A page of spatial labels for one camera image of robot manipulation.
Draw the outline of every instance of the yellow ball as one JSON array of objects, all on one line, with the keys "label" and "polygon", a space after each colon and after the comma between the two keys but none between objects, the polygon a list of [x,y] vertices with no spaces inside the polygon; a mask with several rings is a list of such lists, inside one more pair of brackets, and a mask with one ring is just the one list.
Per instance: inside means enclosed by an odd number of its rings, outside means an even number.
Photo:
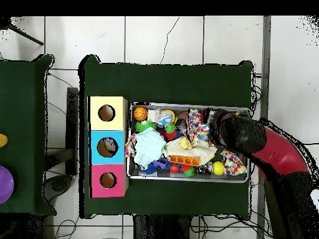
[{"label": "yellow ball", "polygon": [[217,176],[221,176],[224,175],[224,163],[222,163],[221,161],[216,161],[213,164],[214,168],[213,168],[213,173]]}]

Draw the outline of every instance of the purple plate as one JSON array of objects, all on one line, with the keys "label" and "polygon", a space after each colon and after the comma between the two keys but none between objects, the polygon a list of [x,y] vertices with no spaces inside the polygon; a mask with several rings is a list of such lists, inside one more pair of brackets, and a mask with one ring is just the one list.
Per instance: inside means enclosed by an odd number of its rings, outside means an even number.
[{"label": "purple plate", "polygon": [[13,193],[14,181],[11,173],[0,166],[0,204],[3,204]]}]

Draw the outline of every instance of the orange toy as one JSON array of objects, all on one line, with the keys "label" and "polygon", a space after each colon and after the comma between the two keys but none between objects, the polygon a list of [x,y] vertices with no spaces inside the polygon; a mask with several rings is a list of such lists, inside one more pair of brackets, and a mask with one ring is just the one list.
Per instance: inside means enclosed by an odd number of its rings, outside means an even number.
[{"label": "orange toy", "polygon": [[185,165],[190,165],[195,167],[199,166],[199,157],[186,157],[186,156],[172,155],[169,161],[173,163],[185,164]]},{"label": "orange toy", "polygon": [[147,118],[147,110],[144,107],[138,106],[135,108],[133,115],[137,121],[144,121]]}]

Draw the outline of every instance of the green toy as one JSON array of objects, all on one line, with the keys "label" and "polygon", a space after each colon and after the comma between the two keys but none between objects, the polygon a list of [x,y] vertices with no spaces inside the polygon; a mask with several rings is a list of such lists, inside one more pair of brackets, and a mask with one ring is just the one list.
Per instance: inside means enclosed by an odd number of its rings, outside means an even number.
[{"label": "green toy", "polygon": [[188,171],[184,171],[186,177],[192,177],[195,175],[195,168],[192,167]]},{"label": "green toy", "polygon": [[165,132],[167,132],[168,134],[174,132],[175,129],[176,129],[176,127],[172,123],[170,123],[167,126],[165,126]]},{"label": "green toy", "polygon": [[148,128],[153,128],[154,130],[156,130],[156,123],[152,122],[151,120],[148,120],[143,124],[141,122],[136,122],[136,124],[135,124],[135,131],[136,132],[142,132]]}]

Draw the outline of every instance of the green table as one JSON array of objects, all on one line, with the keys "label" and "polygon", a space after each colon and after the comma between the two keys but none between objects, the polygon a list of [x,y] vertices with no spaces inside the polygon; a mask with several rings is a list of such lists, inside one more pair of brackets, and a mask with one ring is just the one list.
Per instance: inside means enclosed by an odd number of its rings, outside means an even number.
[{"label": "green table", "polygon": [[0,165],[14,178],[14,192],[0,204],[1,213],[53,215],[42,197],[45,159],[45,73],[52,56],[33,62],[0,61]]},{"label": "green table", "polygon": [[112,215],[237,213],[248,217],[249,181],[243,184],[130,179],[124,197],[88,197],[88,96],[123,96],[145,101],[250,108],[251,62],[240,65],[136,65],[80,63],[80,214]]}]

